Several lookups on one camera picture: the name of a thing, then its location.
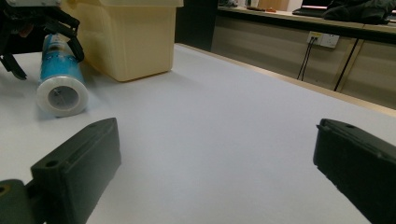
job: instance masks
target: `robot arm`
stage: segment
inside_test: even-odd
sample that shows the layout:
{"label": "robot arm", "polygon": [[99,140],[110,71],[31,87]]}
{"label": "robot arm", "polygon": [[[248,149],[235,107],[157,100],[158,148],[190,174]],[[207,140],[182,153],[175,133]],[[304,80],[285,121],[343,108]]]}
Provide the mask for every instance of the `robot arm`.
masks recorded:
{"label": "robot arm", "polygon": [[0,61],[18,79],[26,74],[10,52],[6,52],[8,40],[27,24],[42,28],[49,34],[68,37],[67,42],[76,59],[84,59],[82,46],[77,39],[79,20],[59,9],[61,0],[0,0]]}

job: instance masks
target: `electrical cable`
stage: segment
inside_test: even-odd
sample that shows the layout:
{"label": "electrical cable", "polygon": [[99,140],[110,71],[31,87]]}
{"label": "electrical cable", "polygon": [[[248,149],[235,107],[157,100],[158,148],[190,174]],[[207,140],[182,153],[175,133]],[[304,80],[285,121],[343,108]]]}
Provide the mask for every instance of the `electrical cable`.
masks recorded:
{"label": "electrical cable", "polygon": [[316,40],[317,40],[317,38],[315,37],[315,38],[314,38],[314,41],[312,41],[311,46],[309,46],[309,51],[308,51],[308,55],[306,56],[306,62],[305,62],[303,74],[301,75],[301,81],[304,81],[305,68],[306,68],[306,65],[308,64],[309,55],[311,54],[312,46],[314,46],[314,42],[315,42]]}
{"label": "electrical cable", "polygon": [[300,78],[300,75],[302,74],[301,73],[302,71],[303,71],[302,81],[304,79],[304,72],[305,72],[306,64],[308,63],[309,54],[311,53],[312,46],[314,45],[314,42],[316,40],[318,40],[316,37],[311,37],[311,40],[308,43],[308,47],[306,48],[303,64],[300,67],[300,72],[298,73],[297,80]]}

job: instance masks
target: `keyboard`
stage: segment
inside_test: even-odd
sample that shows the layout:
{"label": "keyboard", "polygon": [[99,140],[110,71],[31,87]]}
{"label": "keyboard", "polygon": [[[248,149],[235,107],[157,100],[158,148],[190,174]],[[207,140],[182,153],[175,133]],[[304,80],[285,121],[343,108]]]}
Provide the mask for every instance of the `keyboard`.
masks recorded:
{"label": "keyboard", "polygon": [[291,13],[293,15],[297,16],[307,16],[307,17],[318,17],[321,18],[323,13],[326,11],[326,9],[317,9],[317,8],[298,8],[292,11]]}

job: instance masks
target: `wall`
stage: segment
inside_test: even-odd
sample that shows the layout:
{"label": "wall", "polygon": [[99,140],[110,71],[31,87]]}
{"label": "wall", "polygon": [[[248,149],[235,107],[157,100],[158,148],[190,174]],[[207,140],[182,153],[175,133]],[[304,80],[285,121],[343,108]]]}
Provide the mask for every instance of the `wall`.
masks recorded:
{"label": "wall", "polygon": [[[212,52],[297,78],[307,50],[308,32],[252,21],[217,17]],[[304,81],[332,90],[349,38],[335,49],[314,46]]]}

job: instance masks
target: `black bag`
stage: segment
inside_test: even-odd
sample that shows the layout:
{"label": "black bag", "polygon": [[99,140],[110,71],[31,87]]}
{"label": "black bag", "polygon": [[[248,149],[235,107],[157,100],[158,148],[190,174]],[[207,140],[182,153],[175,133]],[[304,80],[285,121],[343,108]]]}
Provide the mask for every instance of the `black bag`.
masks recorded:
{"label": "black bag", "polygon": [[322,17],[329,21],[388,24],[396,0],[332,0]]}

